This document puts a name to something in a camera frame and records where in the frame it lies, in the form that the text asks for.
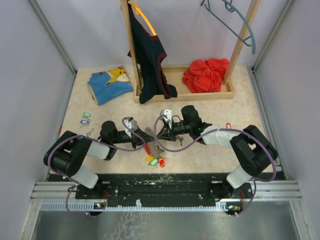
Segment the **metal key organizer red handle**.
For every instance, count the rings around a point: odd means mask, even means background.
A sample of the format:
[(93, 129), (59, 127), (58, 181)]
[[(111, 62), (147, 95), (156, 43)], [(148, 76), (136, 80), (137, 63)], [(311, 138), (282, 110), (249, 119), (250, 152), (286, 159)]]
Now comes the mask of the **metal key organizer red handle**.
[(153, 142), (149, 142), (148, 144), (146, 144), (144, 146), (144, 149), (146, 150), (146, 152), (148, 153), (149, 156), (155, 157), (157, 155), (160, 147), (157, 145), (157, 143), (155, 141), (153, 141)]

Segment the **key with solid red tag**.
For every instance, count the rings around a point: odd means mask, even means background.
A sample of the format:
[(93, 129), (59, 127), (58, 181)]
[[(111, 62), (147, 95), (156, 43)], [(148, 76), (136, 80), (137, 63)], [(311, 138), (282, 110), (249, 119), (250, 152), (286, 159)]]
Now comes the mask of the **key with solid red tag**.
[(180, 144), (180, 146), (182, 147), (182, 146), (183, 146), (183, 140), (184, 140), (184, 138), (183, 138), (182, 136), (178, 136), (178, 137), (177, 137), (177, 140), (179, 141), (179, 144)]

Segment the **keys with coloured tags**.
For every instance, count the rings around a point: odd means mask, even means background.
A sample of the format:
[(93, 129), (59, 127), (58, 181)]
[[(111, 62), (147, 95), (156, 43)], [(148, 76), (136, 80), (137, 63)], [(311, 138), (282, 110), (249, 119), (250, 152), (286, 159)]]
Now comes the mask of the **keys with coloured tags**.
[(145, 158), (145, 161), (148, 162), (148, 166), (150, 167), (160, 166), (161, 168), (164, 168), (165, 167), (165, 151), (160, 148), (157, 151), (156, 156), (148, 156)]

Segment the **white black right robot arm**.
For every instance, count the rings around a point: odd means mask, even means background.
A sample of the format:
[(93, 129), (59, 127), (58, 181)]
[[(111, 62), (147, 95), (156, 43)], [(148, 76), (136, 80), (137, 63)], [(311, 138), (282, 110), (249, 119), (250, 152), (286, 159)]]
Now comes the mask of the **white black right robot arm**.
[(276, 178), (275, 161), (279, 154), (271, 142), (255, 126), (244, 129), (218, 127), (203, 122), (193, 105), (181, 109), (183, 120), (174, 122), (172, 111), (163, 109), (156, 119), (162, 121), (161, 132), (168, 134), (171, 141), (175, 137), (188, 134), (192, 142), (180, 148), (185, 151), (195, 143), (215, 145), (233, 150), (238, 166), (226, 177), (223, 192), (229, 198), (235, 198), (241, 192), (241, 186), (249, 181), (271, 182)]

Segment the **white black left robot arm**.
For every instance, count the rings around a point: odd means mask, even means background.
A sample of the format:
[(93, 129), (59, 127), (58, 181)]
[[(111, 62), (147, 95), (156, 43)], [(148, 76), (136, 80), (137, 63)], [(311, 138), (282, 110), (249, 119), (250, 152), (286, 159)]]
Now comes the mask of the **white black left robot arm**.
[(98, 140), (67, 130), (46, 152), (43, 163), (52, 172), (85, 186), (91, 197), (101, 197), (104, 186), (98, 183), (98, 175), (83, 165), (85, 157), (109, 161), (118, 150), (134, 152), (155, 140), (143, 132), (132, 117), (123, 118), (122, 123), (125, 130), (119, 131), (113, 121), (105, 121)]

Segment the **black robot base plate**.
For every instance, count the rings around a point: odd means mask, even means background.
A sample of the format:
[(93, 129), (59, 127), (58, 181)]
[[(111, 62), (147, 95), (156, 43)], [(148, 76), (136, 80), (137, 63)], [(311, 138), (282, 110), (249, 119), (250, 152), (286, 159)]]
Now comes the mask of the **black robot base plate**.
[(233, 189), (226, 173), (99, 174), (97, 186), (77, 186), (76, 200), (96, 200), (95, 209), (137, 207), (216, 207), (225, 199), (249, 200), (254, 192), (249, 182)]

